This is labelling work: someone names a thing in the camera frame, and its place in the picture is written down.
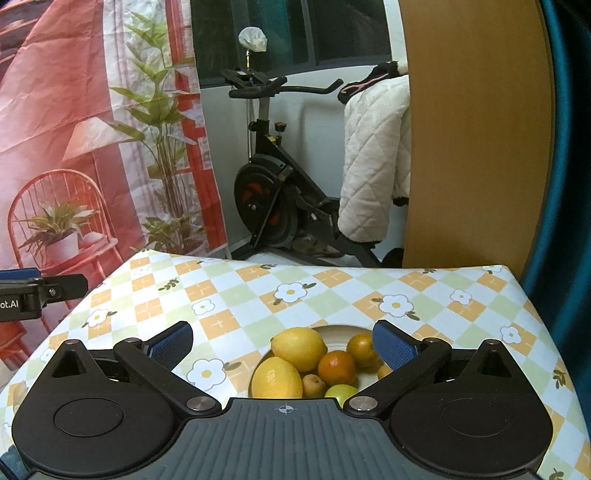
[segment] printed backdrop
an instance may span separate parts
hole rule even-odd
[[[11,0],[0,9],[0,269],[100,284],[145,247],[226,233],[186,0]],[[74,304],[0,325],[17,369]]]

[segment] table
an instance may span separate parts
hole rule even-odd
[[[68,338],[89,349],[148,339],[188,321],[194,345],[174,373],[218,398],[245,396],[273,335],[293,326],[387,319],[417,339],[455,348],[502,339],[542,399],[554,436],[539,474],[591,478],[591,446],[578,399],[554,342],[511,272],[500,265],[371,270],[253,264],[146,250],[82,300],[0,394],[0,450],[22,398]]]

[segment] white wall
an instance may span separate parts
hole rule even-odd
[[[397,0],[385,0],[392,44],[392,58],[405,59],[404,34]],[[289,76],[288,85],[326,87],[337,78],[348,82],[363,79],[373,66],[306,72]],[[203,112],[212,153],[213,168],[222,198],[222,207],[232,245],[246,237],[233,197],[234,177],[247,161],[246,101],[230,99],[229,87],[202,90]],[[282,93],[271,99],[271,125],[287,123],[284,148],[329,196],[340,196],[345,154],[344,106],[336,93],[327,96]],[[383,257],[404,242],[406,208],[392,207],[388,236],[378,245]]]

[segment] white flower print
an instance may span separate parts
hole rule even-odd
[[[285,303],[294,303],[302,299],[308,292],[301,283],[284,283],[277,287],[275,298]]]
[[[193,312],[195,315],[205,315],[206,313],[211,312],[215,307],[216,306],[211,300],[203,299],[193,303]]]
[[[150,273],[150,264],[142,265],[141,267],[134,268],[131,271],[131,274],[134,277],[143,277],[144,275],[147,275],[148,273]]]
[[[103,323],[109,316],[109,311],[106,309],[95,310],[86,319],[89,327],[96,327]]]
[[[224,363],[219,358],[197,360],[187,374],[187,381],[204,392],[211,390],[212,387],[222,384],[226,379],[223,365]]]
[[[487,271],[488,273],[499,273],[503,270],[503,266],[502,265],[488,265],[485,267],[482,267],[483,270]]]
[[[385,295],[379,309],[389,313],[393,317],[402,318],[413,310],[413,304],[408,301],[406,295]]]
[[[450,295],[450,298],[453,301],[461,303],[462,305],[470,305],[470,300],[472,299],[472,294],[468,293],[467,291],[463,290],[454,290],[453,293]]]
[[[513,326],[501,327],[501,336],[505,343],[521,343],[519,330]]]
[[[44,364],[46,364],[51,359],[54,353],[56,353],[56,351],[53,348],[46,348],[45,351],[41,354],[41,361]]]

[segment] potted plant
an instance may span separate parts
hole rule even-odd
[[[88,218],[98,211],[70,202],[53,206],[42,203],[41,208],[42,215],[22,220],[34,233],[20,248],[26,247],[34,257],[44,248],[47,263],[56,265],[75,257],[79,251],[80,226],[87,224]]]

